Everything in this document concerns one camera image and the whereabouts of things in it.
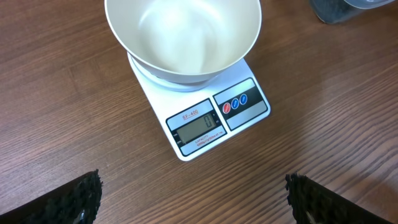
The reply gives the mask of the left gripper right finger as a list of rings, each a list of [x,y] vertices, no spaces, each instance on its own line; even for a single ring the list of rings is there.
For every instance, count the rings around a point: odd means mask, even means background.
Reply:
[[[391,224],[305,175],[287,174],[285,180],[297,224]]]

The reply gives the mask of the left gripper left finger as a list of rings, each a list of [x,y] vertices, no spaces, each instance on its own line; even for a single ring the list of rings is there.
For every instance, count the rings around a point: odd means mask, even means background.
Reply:
[[[94,223],[101,205],[103,182],[98,170],[1,215],[1,223]]]

